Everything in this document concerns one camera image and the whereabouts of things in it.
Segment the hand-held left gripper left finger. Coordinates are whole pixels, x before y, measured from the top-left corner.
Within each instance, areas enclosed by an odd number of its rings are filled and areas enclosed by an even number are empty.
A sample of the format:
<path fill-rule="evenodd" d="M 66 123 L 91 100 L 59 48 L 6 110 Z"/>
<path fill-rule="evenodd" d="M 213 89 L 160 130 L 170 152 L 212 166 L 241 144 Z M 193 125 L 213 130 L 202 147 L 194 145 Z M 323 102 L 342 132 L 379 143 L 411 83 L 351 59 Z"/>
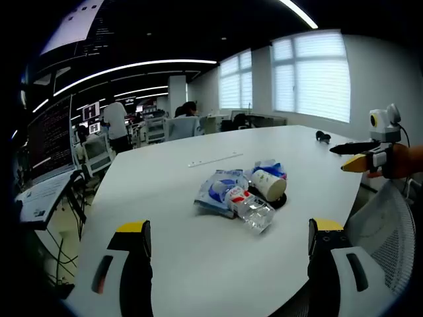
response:
<path fill-rule="evenodd" d="M 152 316 L 150 221 L 116 229 L 66 300 L 74 316 Z"/>

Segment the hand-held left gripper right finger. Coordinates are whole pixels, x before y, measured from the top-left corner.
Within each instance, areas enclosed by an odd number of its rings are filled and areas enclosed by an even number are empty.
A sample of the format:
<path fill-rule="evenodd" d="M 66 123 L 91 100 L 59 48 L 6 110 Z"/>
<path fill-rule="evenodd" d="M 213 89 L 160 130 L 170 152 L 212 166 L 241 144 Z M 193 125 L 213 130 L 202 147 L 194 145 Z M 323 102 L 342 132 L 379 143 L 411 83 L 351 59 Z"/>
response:
<path fill-rule="evenodd" d="M 335 221 L 309 220 L 309 316 L 382 316 L 392 303 L 382 267 Z"/>

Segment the person's right hand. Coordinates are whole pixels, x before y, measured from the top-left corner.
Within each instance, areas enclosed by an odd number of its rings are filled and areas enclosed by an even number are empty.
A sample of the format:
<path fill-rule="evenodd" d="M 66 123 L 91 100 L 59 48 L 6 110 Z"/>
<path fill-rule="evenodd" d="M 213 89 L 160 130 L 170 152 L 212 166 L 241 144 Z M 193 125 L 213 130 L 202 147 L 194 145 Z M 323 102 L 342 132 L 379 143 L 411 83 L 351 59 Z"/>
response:
<path fill-rule="evenodd" d="M 391 160 L 383 167 L 382 172 L 388 179 L 406 178 L 422 172 L 422 146 L 394 144 Z"/>

